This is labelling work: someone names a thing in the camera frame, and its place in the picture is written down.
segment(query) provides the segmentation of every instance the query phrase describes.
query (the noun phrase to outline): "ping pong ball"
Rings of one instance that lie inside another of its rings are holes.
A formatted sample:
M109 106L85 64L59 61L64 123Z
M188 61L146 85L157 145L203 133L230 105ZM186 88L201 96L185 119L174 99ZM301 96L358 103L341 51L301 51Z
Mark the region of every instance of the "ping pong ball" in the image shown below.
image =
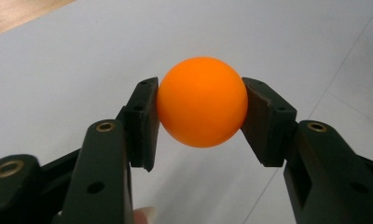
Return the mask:
M214 147L242 126L248 98L242 78L226 63L196 57L173 67L160 83L159 120L190 147Z

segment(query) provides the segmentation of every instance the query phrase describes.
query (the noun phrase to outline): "screw hole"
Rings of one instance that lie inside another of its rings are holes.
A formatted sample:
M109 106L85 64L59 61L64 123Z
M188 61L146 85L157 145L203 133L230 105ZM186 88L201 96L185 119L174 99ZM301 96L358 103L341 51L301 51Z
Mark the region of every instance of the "screw hole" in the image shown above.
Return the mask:
M104 183L101 181L96 181L88 186L87 192L89 194L96 194L102 191L103 189L104 189Z
M115 124L113 123L101 123L97 125L96 130L98 132L104 133L104 132L109 132L115 128Z
M23 161L7 161L0 165L0 178L16 174L23 168Z
M358 182L352 182L350 184L350 187L352 187L352 189L360 192L360 193L369 193L369 189L363 185L363 184L360 184Z
M326 133L328 131L328 129L320 123L312 122L308 124L308 127L317 133Z

